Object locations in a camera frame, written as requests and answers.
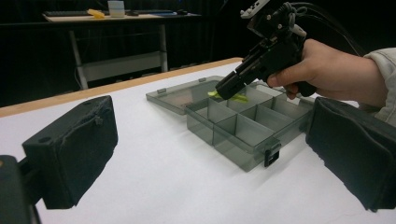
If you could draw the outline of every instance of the white tabletop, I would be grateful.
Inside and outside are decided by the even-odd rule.
[[[246,173],[191,133],[186,117],[146,93],[225,76],[239,63],[113,91],[119,143],[76,207],[37,209],[49,223],[394,223],[394,210],[366,211],[306,144],[280,150],[268,168]],[[0,118],[0,154],[24,158],[21,143],[87,100]]]

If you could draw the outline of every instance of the plastic organizer box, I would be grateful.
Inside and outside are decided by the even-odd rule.
[[[147,99],[187,116],[187,128],[248,172],[279,158],[279,150],[310,120],[314,99],[288,100],[286,93],[254,82],[238,94],[246,101],[209,96],[223,77],[199,80],[147,93]]]

